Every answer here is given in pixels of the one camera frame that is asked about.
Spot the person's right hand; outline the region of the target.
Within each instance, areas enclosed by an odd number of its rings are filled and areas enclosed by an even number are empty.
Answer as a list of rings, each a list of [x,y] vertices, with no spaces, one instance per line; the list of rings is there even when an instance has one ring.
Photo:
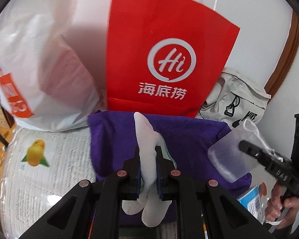
[[[290,197],[281,200],[283,187],[277,182],[272,191],[271,198],[267,201],[267,207],[265,209],[265,219],[267,221],[275,221],[282,214],[282,209],[288,209],[287,214],[276,227],[276,229],[283,229],[292,225],[295,222],[297,213],[299,212],[299,198]]]

